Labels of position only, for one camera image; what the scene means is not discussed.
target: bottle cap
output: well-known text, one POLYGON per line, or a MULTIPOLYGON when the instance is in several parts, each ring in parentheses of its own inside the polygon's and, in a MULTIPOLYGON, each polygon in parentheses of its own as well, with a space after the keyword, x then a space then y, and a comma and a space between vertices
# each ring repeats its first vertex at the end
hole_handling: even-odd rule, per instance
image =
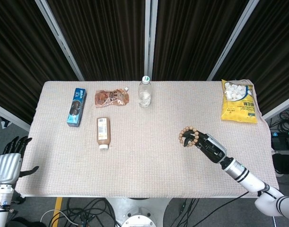
POLYGON ((108 150, 108 145, 107 144, 101 144, 101 145, 99 145, 99 149, 108 150))
POLYGON ((144 84, 148 84, 148 83, 149 83, 149 77, 148 77, 148 76, 142 77, 142 82, 143 82, 144 84))

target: sauce bottle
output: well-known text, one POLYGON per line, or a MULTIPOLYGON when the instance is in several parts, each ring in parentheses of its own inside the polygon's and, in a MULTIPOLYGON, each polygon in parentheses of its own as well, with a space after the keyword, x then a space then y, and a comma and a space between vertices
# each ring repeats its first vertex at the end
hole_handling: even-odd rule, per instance
POLYGON ((111 142, 111 127, 110 119, 108 117, 97 118, 97 142, 99 149, 108 150, 111 142))

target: bottle label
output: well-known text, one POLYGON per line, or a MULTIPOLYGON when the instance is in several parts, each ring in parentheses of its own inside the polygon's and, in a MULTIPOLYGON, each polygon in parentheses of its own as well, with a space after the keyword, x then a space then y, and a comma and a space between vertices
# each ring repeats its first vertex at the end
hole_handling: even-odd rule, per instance
POLYGON ((98 140, 107 140, 106 118, 98 119, 98 140))

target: wooden bead bracelet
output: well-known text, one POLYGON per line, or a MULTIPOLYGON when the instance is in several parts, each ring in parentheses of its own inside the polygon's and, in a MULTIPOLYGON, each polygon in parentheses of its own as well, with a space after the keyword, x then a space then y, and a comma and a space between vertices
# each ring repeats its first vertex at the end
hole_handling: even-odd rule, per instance
POLYGON ((186 145, 187 147, 191 147, 192 145, 195 145, 198 142, 198 139, 199 139, 199 132, 192 126, 186 126, 184 129, 181 130, 181 132, 179 134, 180 143, 182 143, 182 145, 183 145, 184 141, 183 141, 182 137, 183 137, 185 132, 188 132, 190 130, 193 131, 192 134, 195 134, 195 136, 194 136, 194 140, 188 141, 188 144, 186 145))

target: yellow tape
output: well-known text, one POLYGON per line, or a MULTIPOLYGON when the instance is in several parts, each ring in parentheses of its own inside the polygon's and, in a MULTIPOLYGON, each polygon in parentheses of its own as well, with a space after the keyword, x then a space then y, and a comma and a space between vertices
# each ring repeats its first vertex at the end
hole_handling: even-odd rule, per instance
MULTIPOLYGON (((56 211, 56 210, 61 210, 61 203, 62 203, 62 197, 57 197, 56 203, 55 203, 55 210, 54 210, 53 217, 54 217, 57 213, 59 213, 59 212, 56 211)), ((57 214, 57 215, 53 218, 52 223, 53 223, 53 221, 54 221, 55 219, 57 219, 57 218, 59 218, 59 214, 57 214)), ((58 226, 58 220, 56 220, 56 221, 54 222, 54 225, 53 225, 52 227, 57 227, 57 226, 58 226)))

